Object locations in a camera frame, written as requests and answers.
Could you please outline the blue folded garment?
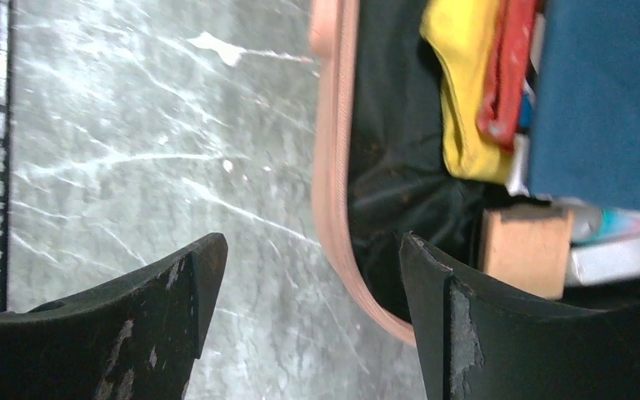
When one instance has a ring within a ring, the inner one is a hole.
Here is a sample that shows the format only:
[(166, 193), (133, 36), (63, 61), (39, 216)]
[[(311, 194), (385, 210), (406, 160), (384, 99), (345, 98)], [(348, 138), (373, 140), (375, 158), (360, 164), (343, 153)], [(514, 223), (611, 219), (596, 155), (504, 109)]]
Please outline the blue folded garment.
[(640, 1), (547, 4), (527, 188), (640, 211)]

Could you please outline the red folded garment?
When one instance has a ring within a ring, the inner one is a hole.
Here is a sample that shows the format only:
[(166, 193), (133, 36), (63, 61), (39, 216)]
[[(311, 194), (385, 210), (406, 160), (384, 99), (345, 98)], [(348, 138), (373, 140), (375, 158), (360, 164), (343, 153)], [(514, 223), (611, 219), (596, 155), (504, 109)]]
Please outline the red folded garment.
[(536, 0), (498, 3), (476, 124), (484, 138), (508, 153), (513, 151), (534, 24), (542, 9)]

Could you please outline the small brown cardboard box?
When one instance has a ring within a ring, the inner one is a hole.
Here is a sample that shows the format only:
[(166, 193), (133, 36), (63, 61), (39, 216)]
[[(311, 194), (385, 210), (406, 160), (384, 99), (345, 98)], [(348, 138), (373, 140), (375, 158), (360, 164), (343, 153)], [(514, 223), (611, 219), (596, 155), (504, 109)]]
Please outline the small brown cardboard box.
[(573, 220), (566, 207), (520, 204), (485, 211), (479, 269), (526, 293), (560, 299)]

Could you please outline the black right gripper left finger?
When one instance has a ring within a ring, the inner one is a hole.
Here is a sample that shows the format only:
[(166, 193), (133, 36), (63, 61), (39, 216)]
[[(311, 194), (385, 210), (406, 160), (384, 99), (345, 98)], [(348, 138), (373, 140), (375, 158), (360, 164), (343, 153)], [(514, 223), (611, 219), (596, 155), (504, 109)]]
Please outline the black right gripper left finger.
[(0, 399), (182, 399), (228, 257), (218, 232), (121, 277), (0, 313)]

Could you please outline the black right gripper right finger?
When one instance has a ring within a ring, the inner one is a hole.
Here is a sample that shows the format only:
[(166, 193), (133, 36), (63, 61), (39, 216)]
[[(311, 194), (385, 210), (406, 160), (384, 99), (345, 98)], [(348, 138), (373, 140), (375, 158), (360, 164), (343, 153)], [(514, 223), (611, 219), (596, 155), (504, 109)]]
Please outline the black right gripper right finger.
[(430, 399), (640, 399), (640, 302), (533, 296), (407, 234), (400, 247)]

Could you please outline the yellow folded garment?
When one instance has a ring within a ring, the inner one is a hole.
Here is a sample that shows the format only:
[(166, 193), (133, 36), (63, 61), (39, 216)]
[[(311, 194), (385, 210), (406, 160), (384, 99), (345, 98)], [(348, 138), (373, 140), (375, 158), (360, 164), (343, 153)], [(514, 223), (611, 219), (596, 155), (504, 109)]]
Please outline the yellow folded garment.
[(492, 47), (498, 1), (433, 0), (420, 33), (442, 68), (442, 154), (455, 178), (504, 184), (512, 157), (483, 137), (476, 124)]

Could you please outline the white flat book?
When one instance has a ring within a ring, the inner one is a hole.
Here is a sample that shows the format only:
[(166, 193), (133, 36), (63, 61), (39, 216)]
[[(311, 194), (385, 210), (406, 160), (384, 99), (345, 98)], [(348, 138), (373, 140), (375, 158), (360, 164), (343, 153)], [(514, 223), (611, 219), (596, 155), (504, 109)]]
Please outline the white flat book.
[(596, 286), (640, 278), (640, 236), (571, 249), (567, 287)]

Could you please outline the pink hard-shell suitcase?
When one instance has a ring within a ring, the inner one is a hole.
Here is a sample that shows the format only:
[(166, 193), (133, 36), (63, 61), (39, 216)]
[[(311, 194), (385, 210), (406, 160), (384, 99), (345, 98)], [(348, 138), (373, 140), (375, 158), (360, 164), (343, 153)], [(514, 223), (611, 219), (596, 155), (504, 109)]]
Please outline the pink hard-shell suitcase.
[(328, 261), (381, 328), (414, 344), (399, 262), (413, 233), (473, 264), (483, 212), (528, 203), (443, 161), (443, 70), (420, 27), (430, 1), (316, 1), (321, 60), (312, 210)]

